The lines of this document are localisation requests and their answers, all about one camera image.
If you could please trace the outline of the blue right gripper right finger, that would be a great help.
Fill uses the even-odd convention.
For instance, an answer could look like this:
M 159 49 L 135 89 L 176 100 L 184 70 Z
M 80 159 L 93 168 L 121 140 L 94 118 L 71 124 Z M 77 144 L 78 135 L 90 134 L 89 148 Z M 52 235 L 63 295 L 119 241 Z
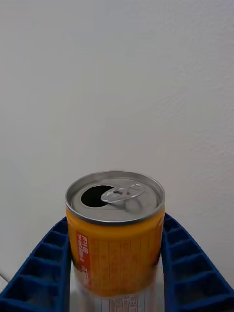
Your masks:
M 167 312 L 232 312 L 234 291 L 192 236 L 165 214 L 161 243 Z

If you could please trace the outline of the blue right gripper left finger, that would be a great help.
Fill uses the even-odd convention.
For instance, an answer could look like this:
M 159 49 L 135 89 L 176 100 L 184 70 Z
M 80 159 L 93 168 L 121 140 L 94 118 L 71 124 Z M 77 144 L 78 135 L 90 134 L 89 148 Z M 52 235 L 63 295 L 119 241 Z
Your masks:
M 63 218 L 37 244 L 0 294 L 2 312 L 67 312 L 71 248 Z

